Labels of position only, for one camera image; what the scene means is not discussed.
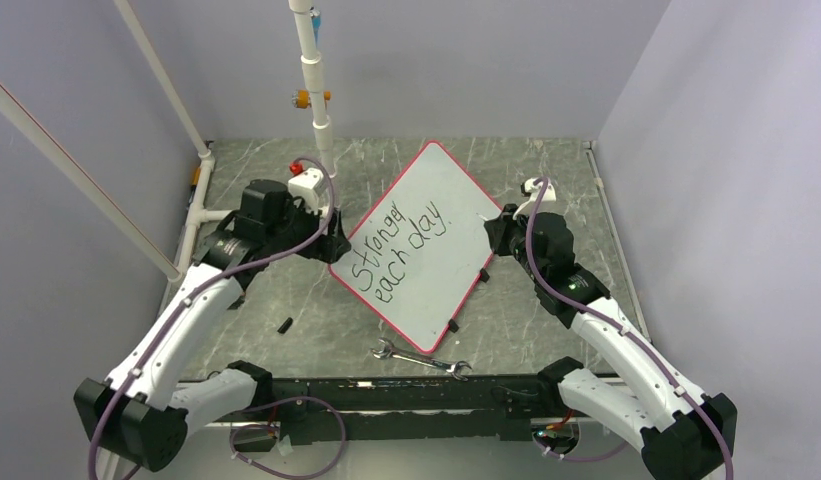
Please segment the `red framed whiteboard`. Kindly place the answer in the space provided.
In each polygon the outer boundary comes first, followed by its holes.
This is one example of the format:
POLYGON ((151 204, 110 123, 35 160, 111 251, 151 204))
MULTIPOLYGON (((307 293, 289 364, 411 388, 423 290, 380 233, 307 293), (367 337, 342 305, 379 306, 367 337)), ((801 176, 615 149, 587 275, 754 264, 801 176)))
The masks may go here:
POLYGON ((438 141, 427 142, 348 239, 332 276, 417 351, 434 352, 492 259, 480 213, 501 205, 438 141))

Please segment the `black marker cap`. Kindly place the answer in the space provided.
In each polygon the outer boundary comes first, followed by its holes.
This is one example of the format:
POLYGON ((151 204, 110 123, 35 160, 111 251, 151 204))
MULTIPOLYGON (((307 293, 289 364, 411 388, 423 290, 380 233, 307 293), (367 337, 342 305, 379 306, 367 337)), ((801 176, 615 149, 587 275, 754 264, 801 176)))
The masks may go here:
POLYGON ((288 317, 281 326, 277 329, 277 332, 281 335, 285 334, 290 327, 292 326, 294 319, 292 317, 288 317))

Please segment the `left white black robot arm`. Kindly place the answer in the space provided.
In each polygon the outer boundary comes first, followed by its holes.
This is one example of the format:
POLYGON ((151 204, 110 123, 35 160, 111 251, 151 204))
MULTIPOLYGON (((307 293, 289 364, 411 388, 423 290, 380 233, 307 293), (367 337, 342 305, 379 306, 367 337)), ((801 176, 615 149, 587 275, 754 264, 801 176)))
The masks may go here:
POLYGON ((302 180, 252 181, 239 208, 196 249, 179 291, 140 343, 104 380, 78 386, 90 478, 101 449, 157 472, 207 424, 235 412, 258 420, 271 411, 272 374, 247 361, 185 389, 178 383, 215 322, 267 266, 294 254, 331 264, 348 251, 333 182, 302 180))

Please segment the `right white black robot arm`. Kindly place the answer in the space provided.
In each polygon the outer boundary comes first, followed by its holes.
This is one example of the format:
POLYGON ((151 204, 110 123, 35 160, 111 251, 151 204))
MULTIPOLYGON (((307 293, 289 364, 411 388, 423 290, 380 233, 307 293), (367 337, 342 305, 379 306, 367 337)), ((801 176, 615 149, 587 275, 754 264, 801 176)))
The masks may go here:
POLYGON ((537 401, 600 422, 638 451, 655 479, 732 478, 737 408, 709 395, 673 367, 637 330, 609 289, 580 265, 564 218, 519 213, 514 204, 485 221, 492 252, 511 256, 532 280, 540 306, 596 349, 629 388, 623 393, 564 357, 538 375, 537 401))

